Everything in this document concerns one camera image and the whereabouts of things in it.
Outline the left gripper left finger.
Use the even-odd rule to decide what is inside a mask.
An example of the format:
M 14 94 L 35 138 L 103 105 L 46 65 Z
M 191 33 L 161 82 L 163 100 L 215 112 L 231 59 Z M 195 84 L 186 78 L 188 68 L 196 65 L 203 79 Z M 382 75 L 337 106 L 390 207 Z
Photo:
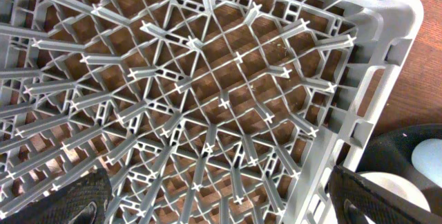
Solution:
M 107 171 L 98 169 L 1 222 L 104 223 L 111 193 Z

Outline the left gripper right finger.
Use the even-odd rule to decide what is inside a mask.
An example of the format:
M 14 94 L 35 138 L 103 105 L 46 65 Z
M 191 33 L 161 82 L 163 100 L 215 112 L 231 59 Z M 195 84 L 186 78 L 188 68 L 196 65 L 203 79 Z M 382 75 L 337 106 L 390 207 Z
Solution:
M 339 224 L 440 223 L 441 217 L 387 191 L 368 179 L 336 165 L 328 190 Z

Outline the grey plastic dishwasher rack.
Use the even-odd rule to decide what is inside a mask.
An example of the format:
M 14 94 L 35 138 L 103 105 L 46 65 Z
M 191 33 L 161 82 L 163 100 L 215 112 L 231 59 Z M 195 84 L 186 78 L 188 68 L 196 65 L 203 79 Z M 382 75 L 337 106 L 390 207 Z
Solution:
M 105 169 L 107 223 L 329 223 L 421 0 L 1 0 L 1 217 Z

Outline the grey round plate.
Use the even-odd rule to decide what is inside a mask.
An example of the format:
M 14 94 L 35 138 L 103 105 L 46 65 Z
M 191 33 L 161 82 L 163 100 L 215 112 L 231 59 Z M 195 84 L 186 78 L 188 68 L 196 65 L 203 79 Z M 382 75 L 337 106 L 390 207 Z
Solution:
M 427 202 L 427 199 L 425 198 L 423 192 L 407 179 L 395 174 L 376 171 L 362 172 L 356 174 L 368 179 L 369 181 L 386 189 L 387 191 L 400 196 L 406 201 L 418 207 L 421 207 L 426 211 L 431 212 L 430 205 Z M 329 200 L 329 210 L 327 211 L 326 216 L 321 218 L 321 221 L 323 223 L 338 223 L 331 199 Z

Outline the round black serving tray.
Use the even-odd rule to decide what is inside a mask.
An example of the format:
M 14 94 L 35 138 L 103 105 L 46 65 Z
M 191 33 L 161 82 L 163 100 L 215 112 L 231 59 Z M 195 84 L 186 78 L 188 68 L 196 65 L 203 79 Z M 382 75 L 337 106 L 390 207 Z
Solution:
M 441 139 L 440 124 L 421 124 L 384 133 L 372 138 L 365 148 L 357 171 L 380 171 L 407 179 L 419 189 L 441 187 L 418 172 L 412 164 L 414 148 L 424 140 Z

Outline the light blue plastic cup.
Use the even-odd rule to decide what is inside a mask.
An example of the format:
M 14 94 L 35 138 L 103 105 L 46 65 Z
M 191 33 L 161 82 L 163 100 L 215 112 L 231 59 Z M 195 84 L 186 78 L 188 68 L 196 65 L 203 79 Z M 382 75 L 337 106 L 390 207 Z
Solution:
M 419 143 L 412 152 L 414 168 L 441 187 L 441 139 L 430 138 Z

